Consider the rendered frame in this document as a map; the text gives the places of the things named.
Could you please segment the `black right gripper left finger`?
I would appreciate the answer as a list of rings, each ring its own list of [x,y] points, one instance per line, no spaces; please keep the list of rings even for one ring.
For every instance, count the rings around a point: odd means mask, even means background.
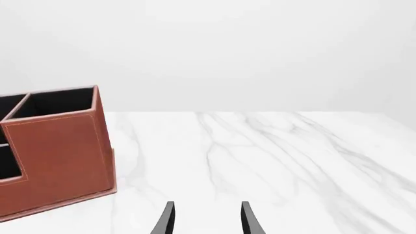
[[[150,232],[150,234],[173,234],[175,224],[175,203],[173,201],[166,202],[166,206],[160,216],[158,222]]]

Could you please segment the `red-brown desk caddy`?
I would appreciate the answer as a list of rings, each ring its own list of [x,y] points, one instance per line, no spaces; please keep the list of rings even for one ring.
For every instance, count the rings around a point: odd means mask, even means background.
[[[0,222],[116,191],[96,85],[0,95]]]

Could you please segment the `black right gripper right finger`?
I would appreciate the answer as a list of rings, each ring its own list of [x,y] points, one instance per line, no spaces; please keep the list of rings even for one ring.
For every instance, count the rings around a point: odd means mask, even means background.
[[[243,234],[266,234],[258,222],[250,202],[243,201],[241,203],[240,215]]]

